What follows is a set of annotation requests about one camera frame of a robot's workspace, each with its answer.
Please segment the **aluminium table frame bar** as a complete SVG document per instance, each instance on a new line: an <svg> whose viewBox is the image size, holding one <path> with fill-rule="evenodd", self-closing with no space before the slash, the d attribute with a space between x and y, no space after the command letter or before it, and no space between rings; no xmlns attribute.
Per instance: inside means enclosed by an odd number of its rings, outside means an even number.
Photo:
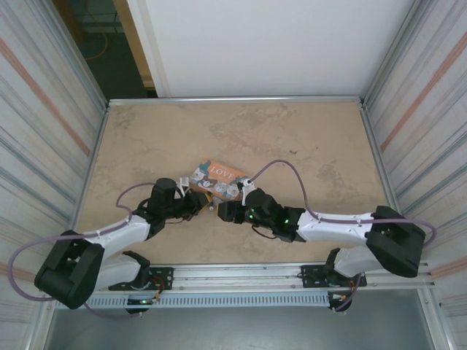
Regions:
<svg viewBox="0 0 467 350"><path fill-rule="evenodd" d="M187 98L122 98L110 99L109 107L145 105L188 105L188 104L291 104L291 103L361 103L359 96L237 96L237 97L187 97Z"/></svg>
<svg viewBox="0 0 467 350"><path fill-rule="evenodd" d="M372 214L366 245L384 269L395 275L412 278L418 274L425 231L419 224L398 212L395 191L390 183L369 113L364 106L360 108L360 115L387 200L386 206L378 206Z"/></svg>
<svg viewBox="0 0 467 350"><path fill-rule="evenodd" d="M41 145L36 147L34 187L43 219L34 228L41 238L71 228L84 197L90 166L107 108L89 101L53 101L42 113Z"/></svg>

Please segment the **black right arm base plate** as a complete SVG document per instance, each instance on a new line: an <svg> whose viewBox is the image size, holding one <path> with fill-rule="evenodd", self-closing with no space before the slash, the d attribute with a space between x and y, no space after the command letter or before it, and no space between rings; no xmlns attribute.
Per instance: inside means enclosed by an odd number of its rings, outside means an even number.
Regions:
<svg viewBox="0 0 467 350"><path fill-rule="evenodd" d="M365 276L346 277L325 265L302 265L300 272L296 275L301 281L303 288L350 288L358 285L366 287Z"/></svg>

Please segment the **white panel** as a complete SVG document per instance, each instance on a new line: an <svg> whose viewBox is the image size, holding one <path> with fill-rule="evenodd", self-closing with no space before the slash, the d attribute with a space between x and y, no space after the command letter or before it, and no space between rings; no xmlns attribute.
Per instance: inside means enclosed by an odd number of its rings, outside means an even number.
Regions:
<svg viewBox="0 0 467 350"><path fill-rule="evenodd" d="M128 0L158 95L359 96L414 0Z"/></svg>

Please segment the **orange LOVE bear tin box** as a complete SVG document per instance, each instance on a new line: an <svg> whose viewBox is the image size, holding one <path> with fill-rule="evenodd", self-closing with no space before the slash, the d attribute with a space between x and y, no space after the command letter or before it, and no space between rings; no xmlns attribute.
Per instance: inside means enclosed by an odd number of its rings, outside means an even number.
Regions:
<svg viewBox="0 0 467 350"><path fill-rule="evenodd" d="M203 160L189 178L190 185L198 190L208 192L223 200L234 201L239 197L239 182L248 175L230 166L214 160Z"/></svg>

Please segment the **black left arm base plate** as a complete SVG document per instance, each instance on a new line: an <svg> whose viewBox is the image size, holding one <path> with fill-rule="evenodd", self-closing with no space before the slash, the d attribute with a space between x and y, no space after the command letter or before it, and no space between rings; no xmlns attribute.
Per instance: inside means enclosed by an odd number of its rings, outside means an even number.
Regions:
<svg viewBox="0 0 467 350"><path fill-rule="evenodd" d="M150 267L149 290L159 292L171 290L174 281L174 269L170 267Z"/></svg>

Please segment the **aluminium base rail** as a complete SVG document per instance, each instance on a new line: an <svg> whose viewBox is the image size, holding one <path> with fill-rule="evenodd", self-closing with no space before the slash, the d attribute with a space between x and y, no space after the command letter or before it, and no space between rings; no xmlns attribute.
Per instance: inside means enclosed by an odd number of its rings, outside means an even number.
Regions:
<svg viewBox="0 0 467 350"><path fill-rule="evenodd" d="M302 281L296 276L302 265L313 264L173 265L171 266L174 269L172 290L225 292L305 289ZM366 287L369 289L432 289L435 286L428 265L425 263L422 264L415 278L396 276L385 270L370 271L364 273L363 276L366 277ZM340 288L315 289L339 290Z"/></svg>

